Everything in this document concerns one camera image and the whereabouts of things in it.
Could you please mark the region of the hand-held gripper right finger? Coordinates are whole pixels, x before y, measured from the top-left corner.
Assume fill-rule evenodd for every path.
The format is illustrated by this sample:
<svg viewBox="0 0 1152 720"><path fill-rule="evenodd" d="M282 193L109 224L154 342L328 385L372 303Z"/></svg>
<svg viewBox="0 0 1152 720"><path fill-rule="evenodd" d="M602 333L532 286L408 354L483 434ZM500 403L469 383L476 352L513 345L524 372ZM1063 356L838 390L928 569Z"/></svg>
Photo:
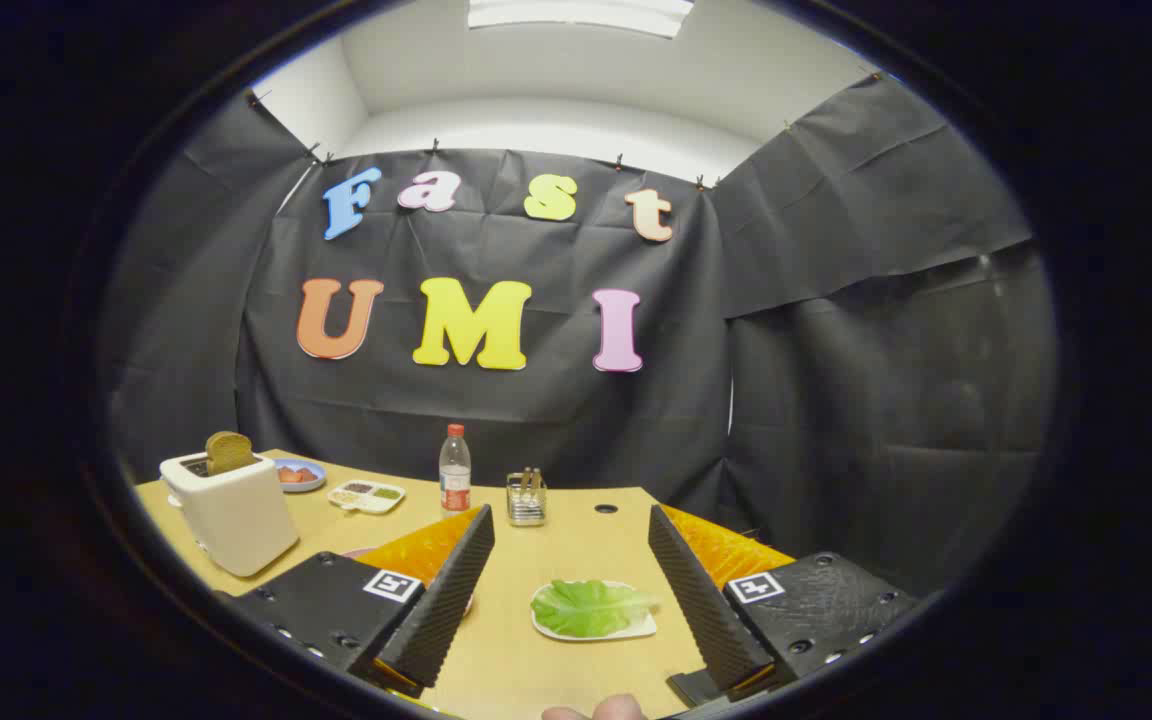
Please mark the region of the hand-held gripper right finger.
<svg viewBox="0 0 1152 720"><path fill-rule="evenodd" d="M840 553L803 559L655 505L647 544L704 662L710 696L772 691L867 646L918 598Z"/></svg>

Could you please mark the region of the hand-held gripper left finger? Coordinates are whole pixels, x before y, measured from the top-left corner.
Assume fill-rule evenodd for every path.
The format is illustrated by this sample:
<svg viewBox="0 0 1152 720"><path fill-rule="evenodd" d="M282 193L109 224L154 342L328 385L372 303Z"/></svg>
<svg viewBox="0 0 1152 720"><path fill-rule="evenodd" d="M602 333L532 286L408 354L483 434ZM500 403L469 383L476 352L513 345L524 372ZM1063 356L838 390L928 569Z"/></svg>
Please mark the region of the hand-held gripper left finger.
<svg viewBox="0 0 1152 720"><path fill-rule="evenodd" d="M317 661L417 698L435 685L494 544L493 511L479 506L391 541L379 559L323 551L242 594L215 594Z"/></svg>

